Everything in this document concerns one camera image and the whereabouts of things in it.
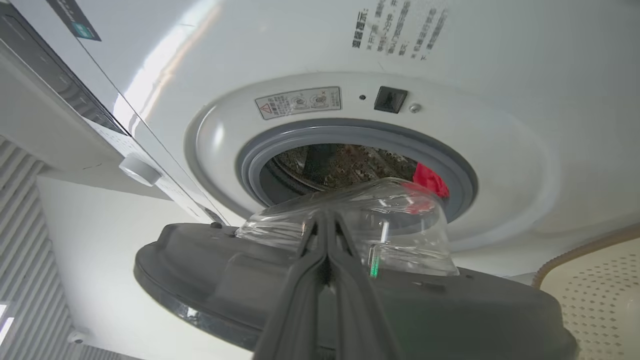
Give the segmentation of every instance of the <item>warning label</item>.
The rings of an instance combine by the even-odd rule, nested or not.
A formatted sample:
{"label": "warning label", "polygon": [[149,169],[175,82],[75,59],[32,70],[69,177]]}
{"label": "warning label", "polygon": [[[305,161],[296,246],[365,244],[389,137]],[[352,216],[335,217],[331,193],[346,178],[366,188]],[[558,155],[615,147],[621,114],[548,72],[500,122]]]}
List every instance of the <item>warning label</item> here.
{"label": "warning label", "polygon": [[358,12],[351,47],[424,61],[448,16],[446,0],[374,0]]}
{"label": "warning label", "polygon": [[264,120],[275,117],[310,113],[314,111],[340,110],[340,88],[313,88],[269,95],[255,100]]}

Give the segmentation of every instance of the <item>screw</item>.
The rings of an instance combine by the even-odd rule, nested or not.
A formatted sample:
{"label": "screw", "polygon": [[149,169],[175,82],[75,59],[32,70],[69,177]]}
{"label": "screw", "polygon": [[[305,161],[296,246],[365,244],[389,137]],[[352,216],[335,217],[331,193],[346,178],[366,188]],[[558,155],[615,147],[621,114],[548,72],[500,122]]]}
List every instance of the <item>screw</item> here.
{"label": "screw", "polygon": [[412,113],[417,113],[418,111],[420,111],[420,109],[422,109],[422,106],[420,106],[420,104],[411,104],[409,105],[409,111]]}

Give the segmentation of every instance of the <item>white knob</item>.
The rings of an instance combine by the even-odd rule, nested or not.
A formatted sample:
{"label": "white knob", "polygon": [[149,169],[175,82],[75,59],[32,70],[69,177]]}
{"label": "white knob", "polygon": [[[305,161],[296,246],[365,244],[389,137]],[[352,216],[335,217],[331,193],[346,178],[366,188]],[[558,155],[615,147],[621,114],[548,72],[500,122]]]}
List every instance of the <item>white knob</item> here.
{"label": "white knob", "polygon": [[150,167],[144,161],[136,158],[132,154],[127,155],[127,157],[122,160],[119,167],[125,174],[131,176],[137,182],[147,186],[153,186],[161,176],[154,168]]}

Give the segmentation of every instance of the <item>white washing machine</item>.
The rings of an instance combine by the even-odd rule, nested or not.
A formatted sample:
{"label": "white washing machine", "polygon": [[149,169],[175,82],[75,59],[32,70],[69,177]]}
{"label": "white washing machine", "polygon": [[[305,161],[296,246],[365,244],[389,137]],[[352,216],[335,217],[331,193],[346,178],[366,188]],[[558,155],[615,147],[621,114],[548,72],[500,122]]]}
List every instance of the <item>white washing machine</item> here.
{"label": "white washing machine", "polygon": [[[132,143],[120,151],[154,167],[159,186],[203,222],[208,209],[240,225],[327,187],[293,156],[321,158],[327,144],[435,171],[450,192],[456,263],[493,274],[535,271],[640,215],[637,1],[15,0],[4,9],[3,36],[11,28],[38,42],[113,127],[95,128]],[[30,52],[11,41],[38,72],[38,57],[25,60]]]}

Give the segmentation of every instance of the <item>red fabric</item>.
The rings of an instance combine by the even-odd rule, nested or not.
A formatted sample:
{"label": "red fabric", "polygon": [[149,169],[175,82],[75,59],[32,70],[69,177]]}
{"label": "red fabric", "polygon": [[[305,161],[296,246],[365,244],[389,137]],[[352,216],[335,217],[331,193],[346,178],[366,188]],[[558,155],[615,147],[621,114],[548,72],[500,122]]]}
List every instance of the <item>red fabric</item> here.
{"label": "red fabric", "polygon": [[431,190],[441,199],[449,197],[449,188],[440,176],[430,168],[418,163],[413,173],[413,182]]}

